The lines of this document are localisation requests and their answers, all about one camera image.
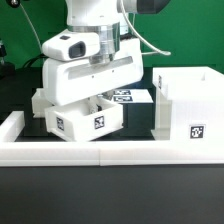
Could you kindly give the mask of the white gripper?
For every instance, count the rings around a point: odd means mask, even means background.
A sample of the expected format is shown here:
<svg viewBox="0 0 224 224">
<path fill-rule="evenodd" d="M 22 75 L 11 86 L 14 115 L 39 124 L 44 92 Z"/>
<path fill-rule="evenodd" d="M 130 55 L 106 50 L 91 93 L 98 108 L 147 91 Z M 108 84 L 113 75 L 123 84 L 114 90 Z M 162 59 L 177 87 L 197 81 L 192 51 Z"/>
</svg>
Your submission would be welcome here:
<svg viewBox="0 0 224 224">
<path fill-rule="evenodd" d="M 113 61 L 90 64 L 88 59 L 60 62 L 47 59 L 43 66 L 43 89 L 53 105 L 66 105 L 119 87 L 138 82 L 143 77 L 140 41 L 137 38 L 120 42 Z M 95 104 L 88 99 L 89 113 Z M 96 104 L 97 112 L 103 111 Z"/>
</svg>

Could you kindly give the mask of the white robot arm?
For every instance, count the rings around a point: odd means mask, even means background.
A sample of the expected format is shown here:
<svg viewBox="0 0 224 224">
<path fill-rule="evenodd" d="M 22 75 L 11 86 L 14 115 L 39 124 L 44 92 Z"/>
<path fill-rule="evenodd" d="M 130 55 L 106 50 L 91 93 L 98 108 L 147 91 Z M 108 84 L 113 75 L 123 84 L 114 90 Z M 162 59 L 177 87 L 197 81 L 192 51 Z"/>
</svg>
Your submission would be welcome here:
<svg viewBox="0 0 224 224">
<path fill-rule="evenodd" d="M 42 45 L 43 90 L 64 106 L 138 82 L 143 77 L 138 33 L 122 30 L 129 13 L 157 14 L 170 0 L 65 0 L 67 28 Z"/>
</svg>

